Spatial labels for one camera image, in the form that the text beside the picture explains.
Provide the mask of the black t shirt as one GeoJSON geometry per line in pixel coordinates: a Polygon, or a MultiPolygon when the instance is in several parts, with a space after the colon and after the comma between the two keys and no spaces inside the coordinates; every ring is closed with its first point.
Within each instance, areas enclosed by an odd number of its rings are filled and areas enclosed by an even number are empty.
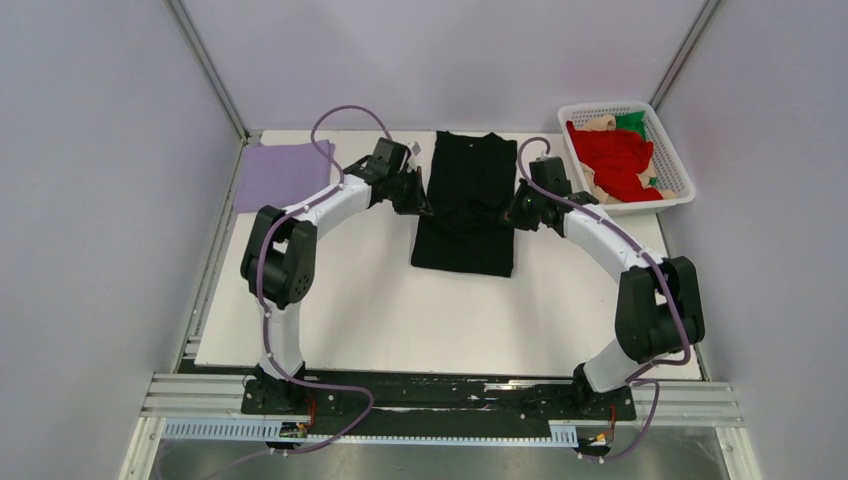
{"type": "Polygon", "coordinates": [[[433,214],[419,218],[412,266],[512,276],[515,234],[502,217],[515,191],[517,148],[495,133],[436,133],[426,189],[433,214]]]}

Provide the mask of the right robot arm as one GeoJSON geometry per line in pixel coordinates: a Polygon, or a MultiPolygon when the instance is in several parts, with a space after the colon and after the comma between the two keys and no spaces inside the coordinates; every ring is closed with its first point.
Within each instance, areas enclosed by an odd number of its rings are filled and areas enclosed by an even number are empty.
{"type": "Polygon", "coordinates": [[[502,216],[517,230],[546,226],[580,247],[618,286],[614,338],[580,364],[571,403],[596,417],[611,403],[610,391],[657,365],[684,365],[706,334],[695,265],[684,256],[664,257],[638,242],[587,192],[573,192],[559,157],[521,164],[518,188],[502,216]]]}

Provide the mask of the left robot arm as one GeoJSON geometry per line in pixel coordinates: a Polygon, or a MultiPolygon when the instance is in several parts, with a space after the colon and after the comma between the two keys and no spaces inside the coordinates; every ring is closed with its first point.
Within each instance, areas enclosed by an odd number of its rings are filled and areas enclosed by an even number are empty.
{"type": "Polygon", "coordinates": [[[339,180],[306,200],[256,214],[240,273],[261,310],[262,355],[258,381],[270,384],[268,400],[283,413],[298,411],[306,388],[300,347],[302,300],[316,278],[317,244],[347,219],[388,201],[398,215],[430,215],[433,210],[415,159],[417,143],[388,138],[371,154],[340,172],[339,180]]]}

